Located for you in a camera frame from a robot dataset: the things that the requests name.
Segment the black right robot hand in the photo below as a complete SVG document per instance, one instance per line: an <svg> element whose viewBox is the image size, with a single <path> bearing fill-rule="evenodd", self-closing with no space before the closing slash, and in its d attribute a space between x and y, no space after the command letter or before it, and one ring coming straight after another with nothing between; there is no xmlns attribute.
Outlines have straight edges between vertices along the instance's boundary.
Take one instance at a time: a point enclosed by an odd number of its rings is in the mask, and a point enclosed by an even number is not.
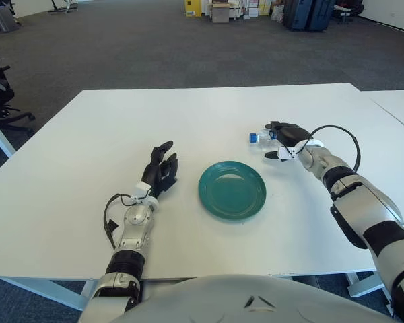
<svg viewBox="0 0 404 323"><path fill-rule="evenodd" d="M313 136L301 126L292 123L271 121L265 125L272 139L276 139L280 146L274 150L267 152L265 158L279 159L281 161L294 159L298 153L296 146L299 142L304 143L313 139Z"/></svg>

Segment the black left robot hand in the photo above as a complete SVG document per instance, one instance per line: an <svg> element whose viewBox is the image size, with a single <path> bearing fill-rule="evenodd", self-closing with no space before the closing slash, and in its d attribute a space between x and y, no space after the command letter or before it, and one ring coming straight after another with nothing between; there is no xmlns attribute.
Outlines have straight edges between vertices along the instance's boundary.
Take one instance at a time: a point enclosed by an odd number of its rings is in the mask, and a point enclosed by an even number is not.
<svg viewBox="0 0 404 323"><path fill-rule="evenodd" d="M172 148L173 141L167 141L159 147L154 147L151 152L151 160L145 167L141 181L150 185L149 195L158 198L176 183L178 171L177 154L173 153L164 159L166 153Z"/></svg>

